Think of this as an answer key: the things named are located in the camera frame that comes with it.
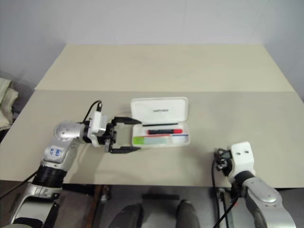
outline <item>black cable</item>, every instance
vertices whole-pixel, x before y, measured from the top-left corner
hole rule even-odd
[[[26,178],[23,182],[17,184],[15,187],[13,187],[12,189],[8,190],[7,192],[3,193],[2,195],[0,195],[0,200],[3,199],[4,197],[6,197],[8,194],[10,194],[12,191],[14,191],[16,188],[19,188],[20,186],[24,185],[25,183],[27,183],[32,177],[34,177],[37,174],[37,171],[35,171],[32,175],[30,175],[28,178]]]
[[[101,104],[102,102],[101,102],[101,100],[97,100],[97,101],[95,101],[93,104],[91,104],[89,110],[87,111],[87,113],[86,113],[86,115],[85,115],[85,117],[84,117],[84,120],[82,121],[83,123],[86,121],[87,117],[89,116],[89,114],[90,114],[90,112],[91,112],[93,106],[94,106],[95,104],[97,104],[97,103]]]
[[[223,151],[222,155],[229,152],[227,150],[219,148],[218,151],[217,151],[217,154],[219,154],[220,151]],[[218,194],[217,194],[217,188],[216,188],[216,185],[215,185],[215,177],[214,177],[214,168],[215,168],[216,161],[217,161],[217,157],[215,157],[213,162],[212,162],[211,178],[212,178],[213,194],[214,194],[214,197],[215,197],[215,200],[216,200],[216,206],[217,206],[217,221],[219,221],[220,220],[220,218],[219,218],[219,201],[218,201],[219,198],[218,198]]]
[[[211,167],[211,177],[212,177],[212,187],[213,187],[213,194],[216,200],[216,206],[217,206],[217,221],[219,221],[219,198],[217,194],[217,188],[215,186],[215,178],[214,178],[214,168],[215,168],[215,163],[216,163],[216,158],[214,158],[212,167]]]
[[[224,213],[226,213],[227,211],[226,211],[225,193],[222,192],[221,196],[223,200]],[[227,216],[225,216],[225,221],[226,221],[226,228],[229,228],[229,221]]]
[[[223,214],[222,217],[220,217],[220,219],[216,222],[216,224],[213,226],[213,228],[217,228],[219,227],[220,222],[227,216],[227,214],[231,211],[231,209],[233,208],[233,206],[237,203],[239,196],[237,196],[233,202],[230,204],[230,206],[228,207],[228,209],[226,210],[226,212]]]

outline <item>cloth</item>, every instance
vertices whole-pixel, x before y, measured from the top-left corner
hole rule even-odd
[[[11,81],[0,77],[0,131],[9,129],[13,123],[12,105],[18,92],[10,88]]]

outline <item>green eraser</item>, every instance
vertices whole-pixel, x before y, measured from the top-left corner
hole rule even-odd
[[[133,137],[133,144],[144,144],[144,137],[143,136]]]

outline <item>beige tabletop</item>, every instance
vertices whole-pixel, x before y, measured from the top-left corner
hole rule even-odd
[[[0,179],[32,173],[63,120],[81,121],[96,100],[109,117],[130,115],[133,98],[185,96],[191,143],[186,147],[104,153],[82,146],[66,183],[211,186],[215,148],[251,143],[257,176],[274,187],[304,187],[304,105],[294,92],[94,92],[38,90],[0,145]],[[118,141],[128,132],[118,129]],[[217,172],[217,183],[229,186]]]
[[[293,91],[262,45],[66,45],[36,89]]]
[[[304,187],[304,105],[261,45],[66,45],[0,145],[0,179],[25,179],[55,125],[81,121],[94,100],[113,117],[130,115],[133,98],[162,96],[189,99],[189,146],[119,155],[83,145],[65,182],[211,186],[214,149],[249,141],[258,176]]]

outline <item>blue handwritten label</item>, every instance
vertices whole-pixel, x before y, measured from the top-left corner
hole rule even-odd
[[[61,150],[60,150],[60,149],[57,149],[55,155],[56,155],[56,156],[60,156],[60,153],[61,153]]]

